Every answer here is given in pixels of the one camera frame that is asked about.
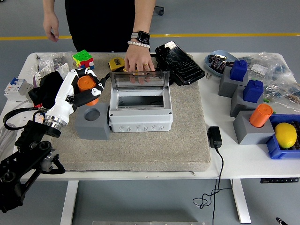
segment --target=white circuit breaker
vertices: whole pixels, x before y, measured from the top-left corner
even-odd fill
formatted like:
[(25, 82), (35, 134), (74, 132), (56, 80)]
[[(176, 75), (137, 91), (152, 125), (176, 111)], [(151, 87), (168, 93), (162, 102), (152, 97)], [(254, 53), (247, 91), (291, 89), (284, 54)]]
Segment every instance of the white circuit breaker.
[(5, 88), (4, 96), (8, 100), (23, 102), (30, 99), (28, 92), (33, 88), (32, 84), (27, 83), (25, 79), (13, 78), (13, 80)]

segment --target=orange cylinder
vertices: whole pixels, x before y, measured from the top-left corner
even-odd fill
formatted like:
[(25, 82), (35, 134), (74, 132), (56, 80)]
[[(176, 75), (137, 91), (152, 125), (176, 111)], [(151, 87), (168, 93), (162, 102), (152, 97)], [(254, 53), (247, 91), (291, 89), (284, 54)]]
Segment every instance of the orange cylinder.
[[(77, 81), (77, 85), (78, 85), (79, 91), (83, 92), (85, 90), (94, 88), (96, 86), (96, 83), (94, 82), (93, 78), (91, 78), (90, 76), (82, 76)], [(86, 105), (93, 106), (93, 105), (97, 104), (98, 100), (99, 99), (97, 98), (97, 99), (87, 103)]]
[(249, 121), (254, 127), (261, 128), (272, 114), (273, 109), (271, 106), (260, 104), (250, 116)]

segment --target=table leg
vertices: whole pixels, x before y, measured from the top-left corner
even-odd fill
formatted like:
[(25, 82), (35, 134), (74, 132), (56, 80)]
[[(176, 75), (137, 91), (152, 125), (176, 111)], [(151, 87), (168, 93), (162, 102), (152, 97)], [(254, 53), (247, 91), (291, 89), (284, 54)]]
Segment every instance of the table leg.
[(233, 196), (241, 224), (250, 224), (251, 219), (240, 179), (231, 179)]
[(70, 180), (67, 184), (66, 198), (60, 225), (72, 225), (78, 182), (78, 180)]

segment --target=blue block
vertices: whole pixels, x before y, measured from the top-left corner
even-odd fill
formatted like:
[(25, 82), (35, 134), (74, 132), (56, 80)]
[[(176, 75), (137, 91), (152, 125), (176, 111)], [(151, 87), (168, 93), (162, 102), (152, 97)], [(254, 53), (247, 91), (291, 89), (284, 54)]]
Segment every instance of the blue block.
[(233, 67), (230, 71), (229, 78), (235, 81), (243, 81), (243, 78), (247, 72), (247, 62), (244, 60), (234, 61)]
[(243, 91), (243, 100), (257, 103), (259, 97), (263, 94), (263, 83), (261, 81), (250, 80)]

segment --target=smartwatch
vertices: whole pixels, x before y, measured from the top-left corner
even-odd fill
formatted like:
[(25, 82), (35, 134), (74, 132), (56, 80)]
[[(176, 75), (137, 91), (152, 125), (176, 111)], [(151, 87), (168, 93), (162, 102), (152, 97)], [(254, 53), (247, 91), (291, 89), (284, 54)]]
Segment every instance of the smartwatch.
[(139, 42), (148, 45), (149, 39), (150, 39), (150, 34), (144, 32), (144, 31), (139, 31), (138, 33), (132, 33), (131, 38), (136, 38)]

